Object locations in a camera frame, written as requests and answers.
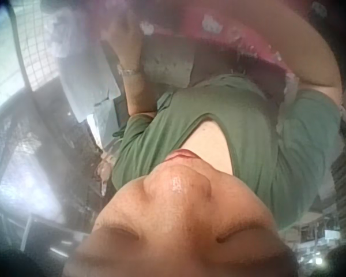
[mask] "lips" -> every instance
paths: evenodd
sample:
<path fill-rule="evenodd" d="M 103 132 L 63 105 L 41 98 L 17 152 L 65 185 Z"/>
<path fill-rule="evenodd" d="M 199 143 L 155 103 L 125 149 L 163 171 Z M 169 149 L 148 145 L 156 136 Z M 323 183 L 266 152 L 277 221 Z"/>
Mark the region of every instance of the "lips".
<path fill-rule="evenodd" d="M 184 158 L 184 159 L 201 159 L 198 155 L 196 155 L 194 152 L 187 150 L 187 149 L 178 149 L 170 153 L 166 159 L 165 162 L 169 160 L 174 160 L 176 158 Z"/>

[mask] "hand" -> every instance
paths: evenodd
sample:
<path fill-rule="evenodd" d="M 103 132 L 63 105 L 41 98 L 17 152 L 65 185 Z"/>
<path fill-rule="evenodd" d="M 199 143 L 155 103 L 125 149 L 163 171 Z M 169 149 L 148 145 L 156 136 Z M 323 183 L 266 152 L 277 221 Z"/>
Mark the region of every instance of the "hand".
<path fill-rule="evenodd" d="M 132 11 L 117 10 L 102 37 L 109 42 L 124 69 L 137 70 L 140 67 L 142 40 L 144 35 Z"/>

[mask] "woman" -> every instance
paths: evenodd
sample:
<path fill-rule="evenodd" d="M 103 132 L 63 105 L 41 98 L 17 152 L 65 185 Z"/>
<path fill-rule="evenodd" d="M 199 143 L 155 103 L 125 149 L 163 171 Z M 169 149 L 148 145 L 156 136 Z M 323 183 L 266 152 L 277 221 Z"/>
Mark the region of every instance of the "woman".
<path fill-rule="evenodd" d="M 107 37 L 131 115 L 113 172 L 119 191 L 66 276 L 297 274 L 277 231 L 307 211 L 329 166 L 340 122 L 336 60 L 278 1 L 194 2 L 257 30 L 300 78 L 283 131 L 276 133 L 262 92 L 241 76 L 176 92 L 157 111 L 140 69 L 138 24 L 131 13 L 127 24 L 115 20 Z"/>

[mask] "bracelet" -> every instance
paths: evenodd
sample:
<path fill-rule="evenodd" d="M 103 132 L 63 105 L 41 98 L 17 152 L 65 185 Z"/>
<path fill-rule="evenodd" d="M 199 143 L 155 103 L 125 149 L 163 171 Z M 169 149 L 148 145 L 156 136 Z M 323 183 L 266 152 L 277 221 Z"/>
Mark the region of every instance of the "bracelet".
<path fill-rule="evenodd" d="M 122 77 L 128 77 L 128 76 L 134 76 L 134 75 L 138 75 L 140 74 L 140 70 L 131 70 L 131 69 L 124 69 L 122 67 L 122 65 L 118 65 L 118 73 L 119 75 L 121 75 Z"/>

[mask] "green shirt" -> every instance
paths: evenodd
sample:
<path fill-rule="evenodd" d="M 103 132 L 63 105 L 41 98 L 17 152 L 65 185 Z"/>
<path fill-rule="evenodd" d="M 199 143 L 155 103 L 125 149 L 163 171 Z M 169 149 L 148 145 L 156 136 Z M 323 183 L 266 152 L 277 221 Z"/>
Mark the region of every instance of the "green shirt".
<path fill-rule="evenodd" d="M 301 90 L 277 133 L 274 111 L 254 84 L 238 76 L 220 76 L 171 93 L 155 119 L 146 115 L 129 119 L 113 184 L 120 189 L 148 175 L 210 118 L 227 139 L 234 175 L 285 228 L 310 208 L 318 193 L 330 166 L 340 112 L 324 94 Z"/>

